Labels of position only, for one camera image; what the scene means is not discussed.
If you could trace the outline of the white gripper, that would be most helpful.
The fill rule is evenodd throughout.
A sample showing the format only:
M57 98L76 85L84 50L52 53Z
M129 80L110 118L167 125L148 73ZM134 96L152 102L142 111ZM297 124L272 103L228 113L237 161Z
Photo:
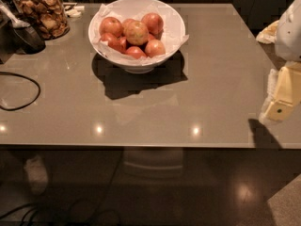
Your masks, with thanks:
M285 121L301 104L301 0L294 0L281 15L275 51L288 62L268 75L267 97L259 116L264 125Z

